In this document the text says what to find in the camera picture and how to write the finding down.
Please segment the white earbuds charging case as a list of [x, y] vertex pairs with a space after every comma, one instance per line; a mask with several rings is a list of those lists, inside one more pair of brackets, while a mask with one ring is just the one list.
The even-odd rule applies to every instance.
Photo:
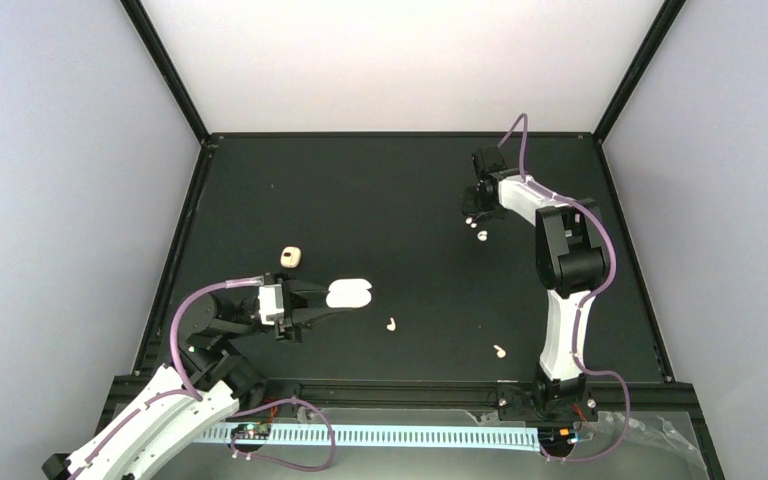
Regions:
[[333, 281], [326, 295], [326, 305], [333, 309], [359, 309], [372, 300], [371, 283], [362, 278]]

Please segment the clear plastic sheet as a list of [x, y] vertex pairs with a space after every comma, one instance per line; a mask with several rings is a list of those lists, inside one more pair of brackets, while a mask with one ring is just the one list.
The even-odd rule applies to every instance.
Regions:
[[458, 479], [707, 479], [698, 444], [683, 417], [606, 412], [576, 423], [579, 442], [564, 462], [539, 453], [460, 449], [443, 465]]

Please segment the right circuit board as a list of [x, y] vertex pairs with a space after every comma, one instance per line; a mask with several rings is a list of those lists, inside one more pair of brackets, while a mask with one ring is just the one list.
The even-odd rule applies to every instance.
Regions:
[[541, 428], [538, 438], [541, 443], [572, 445], [587, 439], [587, 436], [583, 437], [575, 428]]

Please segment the black front aluminium rail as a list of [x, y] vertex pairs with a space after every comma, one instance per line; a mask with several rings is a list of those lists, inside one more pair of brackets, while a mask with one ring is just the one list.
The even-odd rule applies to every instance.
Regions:
[[[579, 419], [571, 407], [549, 419], [540, 417], [533, 409], [530, 392], [528, 383], [511, 382], [269, 379], [244, 398], [241, 408], [250, 409], [266, 400], [297, 397], [321, 410], [495, 410], [503, 421], [523, 421], [531, 426], [560, 426]], [[632, 382], [629, 392], [633, 412], [685, 412], [693, 422], [704, 419], [695, 390], [688, 383]]]

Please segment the beige small earbuds case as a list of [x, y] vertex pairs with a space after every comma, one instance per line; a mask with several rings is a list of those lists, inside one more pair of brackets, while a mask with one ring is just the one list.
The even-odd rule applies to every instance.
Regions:
[[295, 269], [301, 263], [302, 251], [296, 246], [284, 247], [280, 255], [280, 264], [286, 269]]

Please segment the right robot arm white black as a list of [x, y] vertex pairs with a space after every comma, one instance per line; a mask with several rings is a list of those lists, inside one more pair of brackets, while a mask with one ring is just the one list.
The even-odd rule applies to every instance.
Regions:
[[485, 147], [471, 156], [477, 184], [464, 193], [468, 226], [514, 213], [535, 229], [535, 266], [548, 295], [543, 350], [529, 392], [532, 410], [556, 419], [583, 399], [582, 367], [586, 326], [596, 290], [608, 279], [612, 261], [594, 218], [591, 200], [573, 202], [507, 166], [501, 149]]

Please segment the circuit board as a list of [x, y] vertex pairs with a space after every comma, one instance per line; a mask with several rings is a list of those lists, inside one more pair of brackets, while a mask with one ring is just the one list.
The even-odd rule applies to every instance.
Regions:
[[538, 438], [541, 443], [572, 445], [587, 439], [587, 436], [583, 437], [575, 428], [541, 428]]
[[269, 423], [241, 423], [232, 430], [231, 439], [234, 441], [267, 440], [271, 427]]

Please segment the left circuit board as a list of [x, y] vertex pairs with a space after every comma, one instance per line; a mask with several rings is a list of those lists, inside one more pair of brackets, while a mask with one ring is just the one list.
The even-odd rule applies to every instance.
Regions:
[[241, 423], [232, 430], [231, 439], [234, 441], [267, 440], [271, 427], [269, 423]]

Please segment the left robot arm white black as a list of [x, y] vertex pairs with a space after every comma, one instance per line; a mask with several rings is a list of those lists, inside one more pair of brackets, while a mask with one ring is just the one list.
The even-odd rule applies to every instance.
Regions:
[[84, 446], [55, 453], [43, 464], [48, 479], [151, 479], [214, 425], [284, 405], [314, 415], [296, 396], [268, 399], [265, 377], [234, 346], [236, 338], [273, 332], [298, 342], [303, 331], [372, 300], [362, 278], [323, 287], [286, 274], [209, 284], [187, 296], [168, 331], [169, 361]]

